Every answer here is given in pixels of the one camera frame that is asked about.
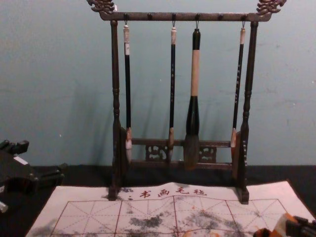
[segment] blue-green wall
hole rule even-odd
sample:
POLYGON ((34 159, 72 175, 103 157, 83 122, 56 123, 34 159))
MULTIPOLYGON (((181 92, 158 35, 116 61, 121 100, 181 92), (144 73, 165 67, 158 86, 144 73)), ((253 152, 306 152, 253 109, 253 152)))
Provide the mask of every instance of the blue-green wall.
MULTIPOLYGON (((119 11, 254 12, 249 0, 116 0, 119 11)), ((316 164, 316 1, 259 24, 248 164, 316 164)), ((134 137, 167 138, 171 22, 130 22, 134 137)), ((175 138, 185 137, 195 22, 176 22, 175 138)), ((200 22, 200 139, 230 140, 241 23, 200 22)), ((125 125, 123 23, 118 25, 125 125)), ((250 25, 245 56, 238 127, 250 25)), ((0 138, 33 165, 111 164, 111 30, 85 0, 0 1, 0 138)), ((144 152, 134 149, 134 156, 144 152)), ((181 150, 175 153, 176 158, 181 150)), ((229 161, 230 150, 218 151, 229 161)))

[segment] calligraphy brush rack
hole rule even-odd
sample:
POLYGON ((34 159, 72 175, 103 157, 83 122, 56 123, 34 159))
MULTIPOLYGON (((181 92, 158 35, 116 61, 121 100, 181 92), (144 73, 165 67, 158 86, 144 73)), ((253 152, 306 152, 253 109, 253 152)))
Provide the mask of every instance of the calligraphy brush rack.
MULTIPOLYGON (((132 145, 146 146, 145 160, 128 160, 126 155, 126 130, 119 120, 119 53, 118 53, 118 21, 235 21, 250 22, 251 32, 249 40, 248 62, 245 81, 245 100, 243 105, 242 125, 240 131, 232 134, 231 141, 199 141, 199 159, 195 168, 231 170, 237 196, 242 204, 248 204, 249 192, 246 187, 247 149, 249 134, 249 110, 252 91, 253 72, 255 64, 256 38, 259 22, 267 22, 273 13, 280 11, 286 0, 259 0, 256 13, 192 13, 192 12, 117 12, 112 0, 87 0, 92 10, 98 12, 104 21, 111 24, 112 40, 112 86, 113 86, 113 175, 109 187, 109 200, 116 200, 123 185, 123 178, 129 168, 133 167, 171 167, 183 168, 183 161, 173 161, 170 158, 162 159, 159 154, 168 154, 170 139, 142 139, 132 138, 132 145), (232 162, 216 162, 216 148, 231 148, 232 162)), ((240 77, 241 65, 238 63, 240 77)), ((239 82, 237 78, 235 104, 238 105, 239 82)), ((237 108, 234 109, 234 124, 236 127, 237 108)), ((173 146, 184 146, 185 140, 172 140, 173 146)))

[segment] wooden post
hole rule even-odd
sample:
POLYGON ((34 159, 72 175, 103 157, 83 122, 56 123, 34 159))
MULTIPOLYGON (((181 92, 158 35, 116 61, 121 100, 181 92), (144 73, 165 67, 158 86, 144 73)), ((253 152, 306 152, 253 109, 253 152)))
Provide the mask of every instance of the wooden post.
POLYGON ((250 97, 252 91, 253 71, 255 65, 255 53, 256 53, 256 39, 258 22, 251 22, 250 43, 248 53, 247 74, 245 83, 245 102, 243 105, 242 125, 240 128, 240 144, 239 144, 239 157, 238 157, 238 170, 236 188, 239 201, 242 204, 248 204, 249 192, 247 190, 246 179, 246 165, 247 165, 247 146, 249 135, 249 110, 250 110, 250 97))
POLYGON ((120 121, 119 121, 119 50, 118 50, 118 22, 111 21, 112 36, 112 87, 113 87, 113 175, 109 188, 109 200, 115 200, 120 186, 120 121))

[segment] white paper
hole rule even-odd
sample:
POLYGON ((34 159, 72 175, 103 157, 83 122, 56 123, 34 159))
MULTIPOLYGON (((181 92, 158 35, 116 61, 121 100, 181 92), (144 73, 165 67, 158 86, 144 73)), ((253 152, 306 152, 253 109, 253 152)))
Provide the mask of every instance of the white paper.
POLYGON ((23 160, 23 159, 20 158, 20 157, 14 157, 14 159, 15 159, 17 162, 20 162, 22 165, 28 164, 25 160, 23 160))
POLYGON ((107 188, 59 186, 27 236, 252 236, 272 230, 286 212, 313 219, 287 182, 248 190, 249 204, 242 205, 234 188, 167 183, 122 188, 117 201, 108 201, 107 188))

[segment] dark table surface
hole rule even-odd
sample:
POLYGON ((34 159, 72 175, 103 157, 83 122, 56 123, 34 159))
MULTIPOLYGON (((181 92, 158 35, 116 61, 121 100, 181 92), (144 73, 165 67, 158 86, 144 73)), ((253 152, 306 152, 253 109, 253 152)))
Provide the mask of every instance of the dark table surface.
MULTIPOLYGON (((45 172, 52 167, 36 167, 45 172)), ((133 169, 128 172, 125 186, 154 186, 168 182, 204 186, 226 186, 230 184, 230 172, 221 170, 167 170, 133 169)), ((288 180, 294 191, 312 213, 316 213, 316 166, 249 166, 249 185, 288 180)), ((63 185, 109 186, 111 169, 104 166, 69 166, 65 171, 63 185)), ((40 214, 53 188, 39 190, 29 197, 20 193, 6 195, 1 201, 10 209, 0 216, 1 237, 23 237, 40 214)))

